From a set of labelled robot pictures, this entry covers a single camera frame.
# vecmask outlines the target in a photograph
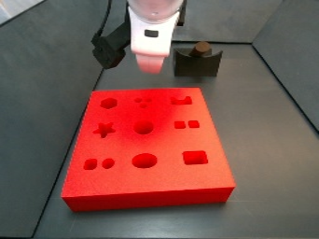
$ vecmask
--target small square hole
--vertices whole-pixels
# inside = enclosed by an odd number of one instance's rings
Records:
[[[184,129],[185,128],[184,121],[174,121],[174,128],[176,129]]]
[[[199,122],[196,120],[189,120],[188,126],[189,126],[189,128],[199,128]]]

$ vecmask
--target square hole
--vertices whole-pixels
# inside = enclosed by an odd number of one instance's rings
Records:
[[[174,128],[176,129],[184,129],[185,128],[184,121],[174,121]]]
[[[189,128],[199,128],[199,122],[196,120],[189,120],[188,126],[189,126]]]
[[[205,164],[208,162],[205,151],[184,151],[183,159],[185,165]]]

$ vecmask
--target shape sorter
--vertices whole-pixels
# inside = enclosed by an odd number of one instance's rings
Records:
[[[225,202],[233,188],[200,89],[92,92],[61,194],[72,211]]]

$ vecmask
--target rectangular hole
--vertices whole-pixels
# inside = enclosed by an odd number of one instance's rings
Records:
[[[205,151],[184,151],[183,159],[185,165],[208,163]]]

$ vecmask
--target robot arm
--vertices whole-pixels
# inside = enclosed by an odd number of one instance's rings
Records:
[[[93,35],[93,55],[104,69],[116,67],[130,42],[137,64],[142,72],[160,72],[162,60],[169,55],[172,33],[176,24],[183,25],[187,0],[126,0],[124,23],[108,35],[101,36],[112,0],[101,27]]]
[[[183,0],[128,0],[130,49],[142,72],[160,72],[181,4]]]

